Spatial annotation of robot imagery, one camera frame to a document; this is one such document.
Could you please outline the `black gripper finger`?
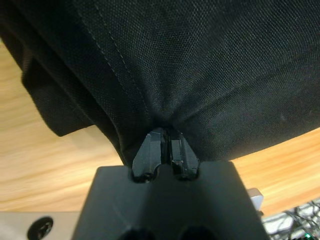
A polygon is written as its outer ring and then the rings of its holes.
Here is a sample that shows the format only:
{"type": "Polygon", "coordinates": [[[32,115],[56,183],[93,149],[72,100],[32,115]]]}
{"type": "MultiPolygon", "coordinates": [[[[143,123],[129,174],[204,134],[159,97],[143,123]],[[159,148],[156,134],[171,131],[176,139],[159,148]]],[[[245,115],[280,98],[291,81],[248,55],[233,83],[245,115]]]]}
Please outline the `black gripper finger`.
{"type": "Polygon", "coordinates": [[[180,181],[193,181],[198,177],[199,159],[183,134],[171,129],[168,132],[170,165],[180,181]]]}
{"type": "Polygon", "coordinates": [[[134,182],[152,182],[158,176],[158,167],[162,164],[162,138],[165,130],[156,128],[143,140],[132,162],[132,180],[134,182]]]}

